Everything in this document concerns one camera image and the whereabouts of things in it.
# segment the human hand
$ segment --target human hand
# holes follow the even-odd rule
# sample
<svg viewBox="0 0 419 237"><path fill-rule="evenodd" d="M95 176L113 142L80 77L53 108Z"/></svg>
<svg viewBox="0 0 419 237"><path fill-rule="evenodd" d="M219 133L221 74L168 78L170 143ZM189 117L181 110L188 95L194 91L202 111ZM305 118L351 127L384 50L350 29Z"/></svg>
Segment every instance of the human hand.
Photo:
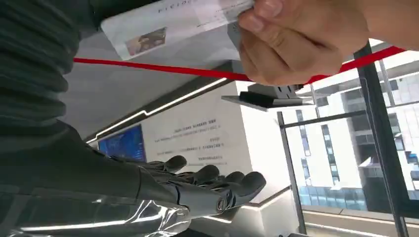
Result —
<svg viewBox="0 0 419 237"><path fill-rule="evenodd" d="M255 0L239 25L245 73L265 85L333 75L369 37L356 0Z"/></svg>

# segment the white wall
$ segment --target white wall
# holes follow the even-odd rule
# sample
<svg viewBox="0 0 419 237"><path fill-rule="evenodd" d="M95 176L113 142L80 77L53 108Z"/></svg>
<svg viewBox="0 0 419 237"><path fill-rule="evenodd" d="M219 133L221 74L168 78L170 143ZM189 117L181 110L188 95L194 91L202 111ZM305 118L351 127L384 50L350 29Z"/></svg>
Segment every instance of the white wall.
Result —
<svg viewBox="0 0 419 237"><path fill-rule="evenodd" d="M198 171L206 164L216 165L224 175L251 172L240 106L222 100L222 95L237 95L235 83L142 121L147 160L165 161L183 155L188 165L180 172Z"/></svg>
<svg viewBox="0 0 419 237"><path fill-rule="evenodd" d="M248 82L237 82L246 91ZM289 186L290 176L276 112L263 112L240 106L253 171L263 174L266 186L253 200L261 202Z"/></svg>

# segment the metal pole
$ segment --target metal pole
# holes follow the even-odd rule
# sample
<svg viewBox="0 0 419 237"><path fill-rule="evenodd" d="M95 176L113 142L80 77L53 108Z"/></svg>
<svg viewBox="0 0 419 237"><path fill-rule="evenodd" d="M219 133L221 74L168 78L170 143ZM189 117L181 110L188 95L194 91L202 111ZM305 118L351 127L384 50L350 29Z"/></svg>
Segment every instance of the metal pole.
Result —
<svg viewBox="0 0 419 237"><path fill-rule="evenodd" d="M371 53L371 47L368 43L364 48L356 52L354 57L358 59ZM388 119L378 73L375 65L369 64L365 67L358 68L358 74L396 230L398 236L408 237L409 233L406 222L401 215L401 206L404 201L409 200L409 196L394 144L393 133Z"/></svg>
<svg viewBox="0 0 419 237"><path fill-rule="evenodd" d="M278 112L277 115L278 115L278 124L281 129L282 144L284 146L284 151L285 151L285 159L287 160L288 173L290 175L291 189L293 191L295 209L297 211L297 217L298 217L298 223L299 223L298 231L301 234L306 235L307 229L305 227L304 215L302 213L300 195L298 193L297 180L295 179L293 160L291 159L290 147L288 145L287 131L285 128L282 127L284 126L284 117L282 116L282 112Z"/></svg>
<svg viewBox="0 0 419 237"><path fill-rule="evenodd" d="M390 106L395 106L393 92L391 91L390 80L388 79L387 69L385 68L383 60L379 60L381 75L384 80L385 89L387 90L388 99L390 100Z"/></svg>
<svg viewBox="0 0 419 237"><path fill-rule="evenodd" d="M310 89L311 89L311 94L313 97L314 105L316 106L316 116L317 118L320 118L320 111L319 111L319 107L317 106L317 97L315 94L316 92L314 91L313 84L310 84Z"/></svg>

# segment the white display panel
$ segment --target white display panel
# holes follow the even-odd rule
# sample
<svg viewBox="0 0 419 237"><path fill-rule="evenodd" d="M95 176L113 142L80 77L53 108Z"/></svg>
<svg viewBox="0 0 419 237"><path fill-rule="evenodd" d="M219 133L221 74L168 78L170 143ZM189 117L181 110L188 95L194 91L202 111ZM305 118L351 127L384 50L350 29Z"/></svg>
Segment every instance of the white display panel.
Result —
<svg viewBox="0 0 419 237"><path fill-rule="evenodd" d="M184 171L216 165L222 175L252 171L240 106L221 99L237 95L236 83L217 88L141 122L148 161L184 156Z"/></svg>

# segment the ceiling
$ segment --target ceiling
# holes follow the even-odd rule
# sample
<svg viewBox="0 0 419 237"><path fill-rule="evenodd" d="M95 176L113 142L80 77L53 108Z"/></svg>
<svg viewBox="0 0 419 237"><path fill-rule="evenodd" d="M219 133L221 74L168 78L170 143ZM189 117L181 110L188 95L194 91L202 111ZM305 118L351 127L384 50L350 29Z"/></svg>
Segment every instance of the ceiling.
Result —
<svg viewBox="0 0 419 237"><path fill-rule="evenodd" d="M120 60L103 33L84 39L76 57ZM220 27L131 61L212 69L226 60L238 59L227 27ZM85 138L181 87L195 76L75 63L72 72L65 78L69 82L69 90L60 98L67 105L67 113L61 119L75 127Z"/></svg>

